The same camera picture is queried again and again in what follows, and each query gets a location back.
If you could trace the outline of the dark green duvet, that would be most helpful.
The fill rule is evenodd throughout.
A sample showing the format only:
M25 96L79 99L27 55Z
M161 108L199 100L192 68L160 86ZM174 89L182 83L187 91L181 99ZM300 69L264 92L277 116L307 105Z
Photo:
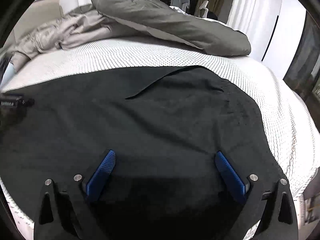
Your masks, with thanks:
M174 41L214 56L247 56L247 36L219 21L176 12L160 0L91 0L104 16L161 40Z

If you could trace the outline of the black pants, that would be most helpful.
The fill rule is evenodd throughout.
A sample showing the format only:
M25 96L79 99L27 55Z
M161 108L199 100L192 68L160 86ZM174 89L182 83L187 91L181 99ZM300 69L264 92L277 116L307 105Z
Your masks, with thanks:
M218 239L240 212L217 152L259 179L283 171L260 109L202 67L132 67L18 89L35 100L1 138L1 179L35 218L40 189L72 182L103 157L116 166L93 206L108 239Z

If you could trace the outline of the white wardrobe door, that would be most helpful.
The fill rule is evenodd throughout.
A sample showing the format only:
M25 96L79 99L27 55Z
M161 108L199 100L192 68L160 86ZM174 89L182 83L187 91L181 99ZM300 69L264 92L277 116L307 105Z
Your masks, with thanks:
M257 0L250 56L283 79L297 51L306 9L298 0Z

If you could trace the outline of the grey crumpled sheet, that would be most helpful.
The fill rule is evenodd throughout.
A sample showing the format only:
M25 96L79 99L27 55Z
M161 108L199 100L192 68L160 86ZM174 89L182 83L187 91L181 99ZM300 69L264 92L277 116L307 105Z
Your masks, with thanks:
M133 36L133 28L99 13L93 5L77 7L59 19L46 22L24 34L8 49L10 63L18 72L37 55L108 38Z

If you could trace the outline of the white mesh mattress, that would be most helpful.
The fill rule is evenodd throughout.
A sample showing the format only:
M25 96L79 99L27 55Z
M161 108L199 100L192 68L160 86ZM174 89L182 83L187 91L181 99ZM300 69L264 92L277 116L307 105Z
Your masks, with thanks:
M297 221L302 224L303 192L319 166L319 132L303 100L270 69L250 57L209 56L153 38L113 38L40 55L7 84L7 89L73 74L163 67L167 63L178 67L197 63L231 81L257 103L270 150L289 178Z

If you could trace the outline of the light blue pillow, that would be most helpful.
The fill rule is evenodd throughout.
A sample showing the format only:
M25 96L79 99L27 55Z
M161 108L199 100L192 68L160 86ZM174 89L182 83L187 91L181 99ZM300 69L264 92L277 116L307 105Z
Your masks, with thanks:
M15 74L16 72L14 65L11 62L9 62L3 74L1 85L5 85L6 83L8 83L15 76Z

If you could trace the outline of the beige upholstered headboard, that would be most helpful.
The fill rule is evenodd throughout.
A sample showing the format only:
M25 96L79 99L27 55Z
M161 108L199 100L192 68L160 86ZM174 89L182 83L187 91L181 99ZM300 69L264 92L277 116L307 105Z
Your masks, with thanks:
M39 25L61 18L60 0L36 0L13 28L15 42Z

